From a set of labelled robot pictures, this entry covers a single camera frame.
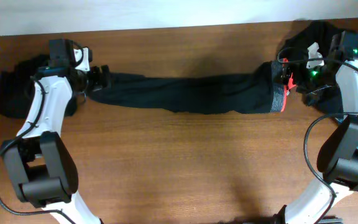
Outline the black pants with red waistband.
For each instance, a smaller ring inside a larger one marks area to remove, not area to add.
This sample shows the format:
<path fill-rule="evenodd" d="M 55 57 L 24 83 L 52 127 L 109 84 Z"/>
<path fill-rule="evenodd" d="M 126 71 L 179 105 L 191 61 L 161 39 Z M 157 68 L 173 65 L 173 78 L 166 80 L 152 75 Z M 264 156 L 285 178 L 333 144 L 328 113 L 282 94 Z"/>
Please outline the black pants with red waistband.
<path fill-rule="evenodd" d="M 113 73 L 104 66 L 101 78 L 88 89 L 99 103 L 130 108 L 164 109 L 174 113 L 241 114 L 282 112 L 291 84 L 278 80 L 282 65 L 265 62 L 251 74 L 200 78 L 146 77 Z"/>

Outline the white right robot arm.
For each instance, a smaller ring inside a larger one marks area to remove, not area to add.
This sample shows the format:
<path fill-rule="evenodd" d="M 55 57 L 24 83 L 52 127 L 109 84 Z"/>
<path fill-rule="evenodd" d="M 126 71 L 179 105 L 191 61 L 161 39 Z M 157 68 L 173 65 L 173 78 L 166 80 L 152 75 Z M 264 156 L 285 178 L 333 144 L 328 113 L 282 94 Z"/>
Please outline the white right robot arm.
<path fill-rule="evenodd" d="M 340 92 L 342 111 L 327 113 L 308 127 L 303 141 L 303 154 L 314 179 L 292 203 L 283 206 L 271 223 L 336 223 L 326 218 L 335 204 L 358 191 L 358 35 L 344 31 L 333 36 L 326 58 L 312 44 L 303 60 L 287 60 L 281 55 L 280 80 L 287 89 L 295 88 L 307 103 L 323 98 L 330 88 Z M 314 168 L 308 157 L 311 130 L 326 118 L 342 122 L 321 146 Z"/>

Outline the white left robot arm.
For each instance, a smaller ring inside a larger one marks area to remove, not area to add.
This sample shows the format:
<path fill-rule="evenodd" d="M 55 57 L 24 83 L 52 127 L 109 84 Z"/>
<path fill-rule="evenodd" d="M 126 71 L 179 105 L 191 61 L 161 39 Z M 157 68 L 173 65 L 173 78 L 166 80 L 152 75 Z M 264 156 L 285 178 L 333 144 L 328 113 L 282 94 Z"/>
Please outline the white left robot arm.
<path fill-rule="evenodd" d="M 25 123 L 0 149 L 17 198 L 36 210 L 15 211 L 1 197 L 0 206 L 14 215 L 51 214 L 59 223 L 101 224 L 78 191 L 78 171 L 61 139 L 69 101 L 90 85 L 91 51 L 69 39 L 51 40 L 49 51 L 47 64 L 30 78 L 34 97 Z"/>

